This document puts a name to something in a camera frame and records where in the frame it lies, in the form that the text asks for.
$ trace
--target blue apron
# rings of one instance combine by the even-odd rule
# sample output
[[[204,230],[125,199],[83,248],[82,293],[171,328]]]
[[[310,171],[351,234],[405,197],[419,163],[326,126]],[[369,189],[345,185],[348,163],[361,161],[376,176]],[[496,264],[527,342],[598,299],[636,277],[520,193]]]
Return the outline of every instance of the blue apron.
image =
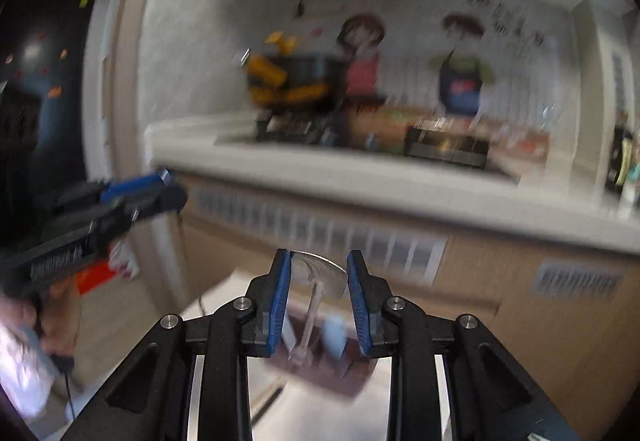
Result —
[[[454,51],[440,68],[440,101],[447,109],[447,114],[473,117],[480,109],[480,63],[476,61],[476,68],[471,72],[456,71],[449,66]]]

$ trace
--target cartoon girl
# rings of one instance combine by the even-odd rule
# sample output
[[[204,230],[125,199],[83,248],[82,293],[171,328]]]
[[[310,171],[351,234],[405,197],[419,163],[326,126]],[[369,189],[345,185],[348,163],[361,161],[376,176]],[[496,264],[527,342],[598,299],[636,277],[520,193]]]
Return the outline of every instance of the cartoon girl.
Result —
[[[447,114],[475,117],[482,84],[495,83],[492,68],[473,53],[484,36],[484,26],[477,18],[459,13],[444,17],[442,26],[450,38],[464,42],[463,47],[472,53],[465,55],[453,49],[449,55],[431,60],[431,68],[440,73],[440,101]]]
[[[380,52],[385,37],[382,21],[372,14],[349,18],[338,35],[338,43],[350,61],[347,71],[346,101],[357,106],[380,106],[386,96],[376,92]]]

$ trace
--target black cable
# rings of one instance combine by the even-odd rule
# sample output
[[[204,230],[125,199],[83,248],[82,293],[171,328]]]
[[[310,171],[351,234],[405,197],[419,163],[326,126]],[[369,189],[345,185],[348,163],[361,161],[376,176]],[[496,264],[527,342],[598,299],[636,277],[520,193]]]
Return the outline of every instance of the black cable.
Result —
[[[73,421],[76,420],[76,411],[74,410],[74,404],[71,401],[71,389],[69,389],[69,375],[65,373],[65,386],[66,386],[66,397],[69,400],[69,406],[71,407],[71,417]]]

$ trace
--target brown hair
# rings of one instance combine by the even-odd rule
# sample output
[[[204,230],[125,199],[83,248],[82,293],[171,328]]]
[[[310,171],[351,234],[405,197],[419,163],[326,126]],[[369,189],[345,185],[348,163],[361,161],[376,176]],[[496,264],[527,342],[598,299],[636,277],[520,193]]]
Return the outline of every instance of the brown hair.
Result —
[[[360,14],[356,16],[352,16],[348,20],[342,24],[342,29],[340,34],[338,35],[338,43],[347,50],[355,52],[356,49],[347,42],[347,36],[351,31],[356,29],[356,27],[363,26],[373,34],[378,34],[373,43],[378,45],[385,38],[385,26],[382,23],[382,20],[373,14]]]
[[[442,26],[445,30],[455,26],[462,31],[463,35],[469,34],[477,38],[482,38],[482,35],[484,35],[484,26],[481,21],[471,15],[451,13],[444,17]]]

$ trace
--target orange sticker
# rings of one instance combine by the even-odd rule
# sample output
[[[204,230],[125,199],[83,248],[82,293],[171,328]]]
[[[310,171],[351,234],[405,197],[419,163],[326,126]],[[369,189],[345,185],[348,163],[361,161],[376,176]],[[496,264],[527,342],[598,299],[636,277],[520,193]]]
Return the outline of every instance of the orange sticker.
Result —
[[[62,87],[51,87],[47,94],[47,98],[58,98],[60,94],[62,94]]]

